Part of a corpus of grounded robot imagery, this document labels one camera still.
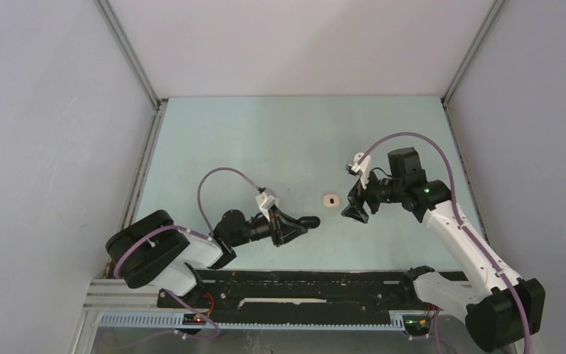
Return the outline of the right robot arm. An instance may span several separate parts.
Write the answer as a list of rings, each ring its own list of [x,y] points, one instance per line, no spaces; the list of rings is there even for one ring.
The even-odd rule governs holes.
[[[427,179],[414,148],[393,150],[388,161],[390,176],[378,178],[370,156],[353,155],[346,170],[357,176],[357,182],[342,215],[368,223],[381,204],[400,204],[436,234],[469,281],[464,286],[430,266],[412,268],[400,282],[402,304],[439,307],[463,322],[472,340],[487,353],[537,334],[545,303],[542,284],[525,280],[501,259],[465,218],[451,189],[443,181]]]

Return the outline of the black earbud charging case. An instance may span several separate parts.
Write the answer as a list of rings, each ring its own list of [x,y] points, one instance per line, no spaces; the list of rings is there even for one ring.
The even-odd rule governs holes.
[[[299,226],[306,229],[316,229],[321,225],[321,219],[317,216],[304,216],[297,221]]]

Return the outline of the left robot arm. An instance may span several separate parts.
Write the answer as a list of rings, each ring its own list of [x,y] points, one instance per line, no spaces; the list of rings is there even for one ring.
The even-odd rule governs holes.
[[[277,207],[252,218],[231,209],[212,235],[205,235],[176,225],[160,209],[111,236],[105,250],[114,263],[115,278],[129,288],[155,285],[174,293],[184,306],[194,307],[203,298],[199,269],[224,268],[236,259],[239,246],[263,239],[283,246],[320,224],[317,216],[293,218]]]

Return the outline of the beige earbud charging case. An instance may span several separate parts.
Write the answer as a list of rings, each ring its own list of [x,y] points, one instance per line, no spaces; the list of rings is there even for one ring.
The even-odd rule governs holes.
[[[326,194],[323,196],[323,204],[326,208],[336,208],[340,206],[340,196],[337,194]]]

